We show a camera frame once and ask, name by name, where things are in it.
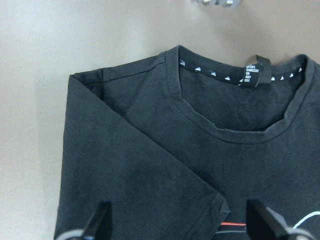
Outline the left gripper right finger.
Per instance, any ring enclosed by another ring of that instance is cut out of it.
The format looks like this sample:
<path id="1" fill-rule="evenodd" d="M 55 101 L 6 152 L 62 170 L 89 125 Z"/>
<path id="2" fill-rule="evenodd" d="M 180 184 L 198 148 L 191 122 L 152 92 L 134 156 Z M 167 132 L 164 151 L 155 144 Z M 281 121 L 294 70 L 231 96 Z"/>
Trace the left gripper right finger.
<path id="1" fill-rule="evenodd" d="M 246 232 L 251 240 L 287 240 L 284 217 L 256 199 L 246 202 Z"/>

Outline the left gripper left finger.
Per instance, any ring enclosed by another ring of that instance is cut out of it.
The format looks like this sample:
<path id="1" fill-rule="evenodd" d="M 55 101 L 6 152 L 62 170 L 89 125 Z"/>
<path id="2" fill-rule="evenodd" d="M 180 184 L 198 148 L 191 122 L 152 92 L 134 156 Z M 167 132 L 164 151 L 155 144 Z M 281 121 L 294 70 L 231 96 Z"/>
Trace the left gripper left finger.
<path id="1" fill-rule="evenodd" d="M 80 239 L 110 240 L 112 238 L 112 227 L 112 203 L 101 201 L 85 225 Z"/>

